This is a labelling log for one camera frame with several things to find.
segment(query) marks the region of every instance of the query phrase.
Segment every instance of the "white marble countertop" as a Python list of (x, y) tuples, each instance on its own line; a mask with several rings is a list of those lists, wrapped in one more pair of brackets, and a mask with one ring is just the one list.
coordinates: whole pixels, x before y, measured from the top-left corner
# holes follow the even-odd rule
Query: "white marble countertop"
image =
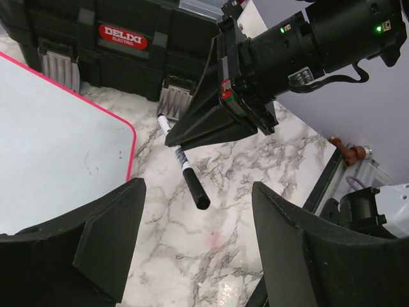
[[(24, 62), (17, 43), (0, 51)], [(157, 104), (85, 84), (85, 97), (137, 131), (135, 177), (148, 187), (132, 267), (118, 307), (244, 306), (262, 276), (251, 189), (262, 181), (302, 206), (335, 148), (276, 104), (276, 133), (187, 152), (212, 204), (194, 205), (172, 150), (164, 146)]]

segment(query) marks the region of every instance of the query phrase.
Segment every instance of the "red component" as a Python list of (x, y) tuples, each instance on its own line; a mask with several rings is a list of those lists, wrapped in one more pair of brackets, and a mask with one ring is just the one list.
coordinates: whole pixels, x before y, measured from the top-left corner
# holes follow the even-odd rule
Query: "red component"
[(143, 50), (148, 46), (148, 41), (140, 34), (129, 32), (127, 30), (102, 24), (98, 32), (104, 40), (120, 43), (128, 47)]
[(226, 83), (229, 82), (229, 79), (222, 81), (222, 99), (226, 100), (231, 97), (231, 90), (226, 89)]

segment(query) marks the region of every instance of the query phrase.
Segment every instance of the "black cable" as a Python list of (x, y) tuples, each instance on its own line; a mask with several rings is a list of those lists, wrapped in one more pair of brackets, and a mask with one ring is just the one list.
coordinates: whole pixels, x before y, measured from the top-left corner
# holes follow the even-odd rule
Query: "black cable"
[(355, 71), (360, 76), (359, 80), (356, 80), (348, 75), (332, 75), (330, 77), (325, 78), (324, 80), (316, 81), (314, 83), (306, 84), (306, 85), (294, 85), (290, 83), (289, 90), (293, 91), (294, 93), (304, 94), (304, 93), (310, 93), (312, 91), (318, 90), (319, 88), (322, 88), (323, 86), (330, 84), (330, 83), (334, 83), (334, 82), (365, 83), (369, 80), (369, 74), (365, 70), (360, 68), (358, 66), (358, 63), (354, 63), (352, 67), (355, 69)]

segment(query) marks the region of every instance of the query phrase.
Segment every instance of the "marker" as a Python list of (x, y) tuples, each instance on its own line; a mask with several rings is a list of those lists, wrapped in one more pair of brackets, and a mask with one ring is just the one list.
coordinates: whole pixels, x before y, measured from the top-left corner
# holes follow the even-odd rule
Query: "marker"
[[(169, 125), (167, 118), (163, 114), (158, 114), (158, 122), (165, 136), (167, 136), (171, 130), (171, 126)], [(209, 197), (207, 196), (205, 189), (203, 189), (202, 184), (196, 176), (196, 173), (192, 169), (189, 160), (181, 149), (181, 146), (174, 146), (172, 147), (172, 150), (179, 162), (180, 168), (182, 169), (183, 177), (186, 180), (196, 207), (200, 210), (206, 210), (210, 206)]]

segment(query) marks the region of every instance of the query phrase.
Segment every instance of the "clear plastic lid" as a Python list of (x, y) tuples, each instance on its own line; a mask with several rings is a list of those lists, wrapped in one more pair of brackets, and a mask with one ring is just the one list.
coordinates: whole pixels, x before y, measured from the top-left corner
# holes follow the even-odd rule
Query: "clear plastic lid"
[(217, 19), (223, 15), (222, 5), (227, 0), (180, 0), (179, 7), (184, 10)]

